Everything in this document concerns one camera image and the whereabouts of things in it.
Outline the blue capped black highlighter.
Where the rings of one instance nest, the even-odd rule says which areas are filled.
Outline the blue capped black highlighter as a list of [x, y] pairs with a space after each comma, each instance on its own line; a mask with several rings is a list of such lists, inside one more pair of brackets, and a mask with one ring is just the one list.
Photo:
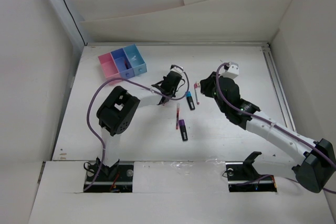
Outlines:
[[186, 100], [187, 100], [187, 104], [189, 106], [189, 109], [191, 111], [195, 110], [195, 104], [194, 104], [192, 95], [191, 95], [191, 93], [189, 91], [186, 93]]

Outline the purple capped black highlighter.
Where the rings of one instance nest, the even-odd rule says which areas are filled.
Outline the purple capped black highlighter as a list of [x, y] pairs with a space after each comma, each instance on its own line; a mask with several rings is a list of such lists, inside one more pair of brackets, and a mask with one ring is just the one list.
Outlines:
[[178, 121], [179, 123], [179, 129], [180, 129], [180, 133], [181, 133], [181, 138], [182, 141], [188, 141], [188, 136], [187, 136], [187, 130], [186, 130], [186, 126], [185, 126], [185, 121], [183, 119]]

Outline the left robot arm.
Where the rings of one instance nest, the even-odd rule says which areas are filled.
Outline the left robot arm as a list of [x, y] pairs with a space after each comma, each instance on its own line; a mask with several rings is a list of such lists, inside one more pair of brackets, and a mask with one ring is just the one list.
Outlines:
[[131, 95], [121, 86], [115, 87], [96, 114], [102, 135], [98, 135], [91, 127], [89, 122], [91, 109], [88, 108], [87, 125], [102, 144], [102, 157], [96, 159], [98, 167], [95, 172], [96, 175], [102, 176], [105, 180], [112, 180], [117, 175], [120, 161], [120, 135], [129, 127], [138, 108], [150, 105], [164, 105], [170, 100], [178, 101], [182, 99], [182, 97], [175, 97], [179, 84], [183, 80], [182, 72], [184, 71], [179, 71], [178, 66], [173, 65], [167, 76], [164, 76], [162, 81], [153, 84], [151, 88], [128, 80], [128, 83], [148, 92], [140, 99]]

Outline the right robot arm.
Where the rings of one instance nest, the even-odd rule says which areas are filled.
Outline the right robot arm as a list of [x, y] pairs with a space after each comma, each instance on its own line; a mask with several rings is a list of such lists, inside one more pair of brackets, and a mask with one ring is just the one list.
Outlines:
[[262, 152], [254, 151], [243, 161], [226, 165], [229, 190], [246, 191], [272, 176], [294, 180], [306, 190], [319, 193], [335, 173], [333, 145], [300, 136], [278, 124], [253, 103], [241, 98], [239, 86], [231, 78], [212, 72], [200, 81], [201, 94], [213, 98], [230, 123], [254, 133], [285, 152], [290, 162], [262, 161]]

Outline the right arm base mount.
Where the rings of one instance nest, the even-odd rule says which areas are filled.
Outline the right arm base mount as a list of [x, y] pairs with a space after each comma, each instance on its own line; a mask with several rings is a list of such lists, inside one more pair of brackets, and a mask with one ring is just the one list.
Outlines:
[[227, 179], [230, 193], [277, 192], [273, 175], [261, 175], [253, 167], [262, 152], [252, 152], [243, 161], [225, 162], [222, 176]]

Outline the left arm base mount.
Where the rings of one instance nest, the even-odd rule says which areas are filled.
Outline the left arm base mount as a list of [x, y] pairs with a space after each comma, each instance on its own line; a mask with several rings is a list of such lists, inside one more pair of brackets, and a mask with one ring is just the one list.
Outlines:
[[83, 168], [86, 171], [84, 193], [131, 193], [133, 187], [134, 162], [117, 161], [112, 166], [102, 164], [101, 170], [94, 180], [100, 159], [94, 163], [85, 162]]

